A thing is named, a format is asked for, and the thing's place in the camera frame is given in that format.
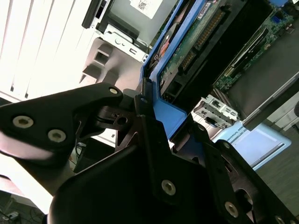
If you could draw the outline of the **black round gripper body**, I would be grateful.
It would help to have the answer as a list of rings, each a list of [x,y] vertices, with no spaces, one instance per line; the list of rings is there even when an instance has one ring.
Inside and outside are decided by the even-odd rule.
[[[198,219],[193,160],[162,148],[125,148],[69,179],[57,191],[50,224],[294,224],[265,188],[249,198],[254,219]]]

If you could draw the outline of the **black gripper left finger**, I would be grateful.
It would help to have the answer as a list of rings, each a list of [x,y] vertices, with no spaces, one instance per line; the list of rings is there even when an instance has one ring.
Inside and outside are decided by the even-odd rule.
[[[130,146],[155,153],[169,149],[164,126],[145,94],[124,95],[108,83],[99,83],[27,100],[0,108],[0,152],[41,167],[64,166],[75,144],[117,131],[117,153]]]

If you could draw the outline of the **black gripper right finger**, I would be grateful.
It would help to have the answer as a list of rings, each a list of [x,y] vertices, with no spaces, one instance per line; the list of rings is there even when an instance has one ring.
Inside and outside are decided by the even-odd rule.
[[[186,156],[201,167],[195,187],[198,219],[254,219],[250,199],[233,189],[225,160],[207,130],[192,116],[188,116],[186,127]]]

